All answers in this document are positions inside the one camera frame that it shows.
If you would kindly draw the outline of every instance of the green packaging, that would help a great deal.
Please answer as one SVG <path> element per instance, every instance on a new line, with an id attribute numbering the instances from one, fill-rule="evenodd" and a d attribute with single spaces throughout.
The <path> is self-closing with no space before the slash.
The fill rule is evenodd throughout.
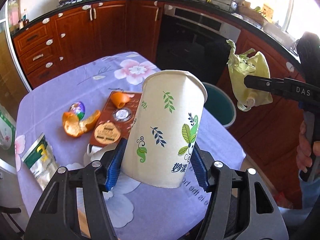
<path id="1" fill-rule="evenodd" d="M 21 160 L 30 169 L 42 190 L 59 168 L 54 159 L 52 147 L 45 140 L 44 133 L 32 144 Z"/>

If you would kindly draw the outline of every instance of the cabinet door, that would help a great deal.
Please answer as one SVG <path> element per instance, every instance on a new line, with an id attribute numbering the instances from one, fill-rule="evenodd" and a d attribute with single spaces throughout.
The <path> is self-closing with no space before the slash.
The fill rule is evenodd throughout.
<path id="1" fill-rule="evenodd" d="M 52 18 L 64 72 L 96 59 L 91 7 L 71 9 Z"/>
<path id="2" fill-rule="evenodd" d="M 126 1 L 93 5 L 96 56 L 101 58 L 124 52 Z"/>
<path id="3" fill-rule="evenodd" d="M 256 52 L 260 51 L 265 56 L 271 78 L 295 78 L 297 72 L 290 73 L 285 66 L 286 60 L 272 47 L 270 47 L 264 41 L 258 39 L 253 34 L 241 30 L 240 36 L 238 38 L 236 53 L 241 54 L 249 49 L 255 49 Z M 226 67 L 222 73 L 217 86 L 225 91 L 231 98 L 233 103 L 236 105 L 237 100 L 233 94 L 230 76 L 228 68 Z M 273 109 L 276 104 L 281 99 L 278 96 L 272 95 L 273 102 L 271 104 L 253 107 L 248 112 L 243 112 L 236 107 L 236 120 L 234 124 L 228 129 L 229 132 L 237 139 L 241 139 L 246 133 L 251 132 L 251 130 L 261 121 L 263 118 Z"/>
<path id="4" fill-rule="evenodd" d="M 52 24 L 49 18 L 39 22 L 13 38 L 18 56 L 52 39 Z"/>
<path id="5" fill-rule="evenodd" d="M 127 7 L 128 48 L 153 63 L 156 61 L 163 6 L 164 3 L 159 1 L 133 0 Z"/>

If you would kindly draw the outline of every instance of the round sticker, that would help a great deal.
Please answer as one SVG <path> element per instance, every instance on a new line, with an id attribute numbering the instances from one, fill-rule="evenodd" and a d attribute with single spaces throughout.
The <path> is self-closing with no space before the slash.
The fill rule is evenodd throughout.
<path id="1" fill-rule="evenodd" d="M 118 122 L 125 122 L 131 118 L 131 110 L 129 108 L 117 109 L 113 112 L 113 118 Z"/>
<path id="2" fill-rule="evenodd" d="M 120 130 L 113 123 L 105 122 L 94 130 L 94 137 L 99 143 L 108 145 L 119 139 Z"/>

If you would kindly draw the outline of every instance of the light green plastic bag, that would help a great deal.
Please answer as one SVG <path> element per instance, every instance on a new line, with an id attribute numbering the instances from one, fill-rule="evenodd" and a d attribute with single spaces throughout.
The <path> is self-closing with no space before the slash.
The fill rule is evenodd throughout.
<path id="1" fill-rule="evenodd" d="M 243 54 L 236 55 L 236 45 L 233 41 L 227 40 L 231 46 L 228 69 L 233 93 L 238 100 L 237 106 L 241 111 L 249 111 L 253 106 L 260 106 L 272 103 L 272 96 L 269 92 L 247 88 L 244 85 L 244 78 L 247 75 L 270 78 L 270 72 L 266 58 L 261 52 L 257 52 L 251 58 L 248 54 L 255 52 L 249 49 Z"/>

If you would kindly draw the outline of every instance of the black oven door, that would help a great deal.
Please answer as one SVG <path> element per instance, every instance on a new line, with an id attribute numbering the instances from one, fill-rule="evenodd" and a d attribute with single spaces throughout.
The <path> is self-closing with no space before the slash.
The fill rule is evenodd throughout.
<path id="1" fill-rule="evenodd" d="M 215 85 L 227 65 L 230 46 L 226 38 L 195 24 L 196 20 L 163 15 L 156 66 L 189 71 L 200 81 Z"/>

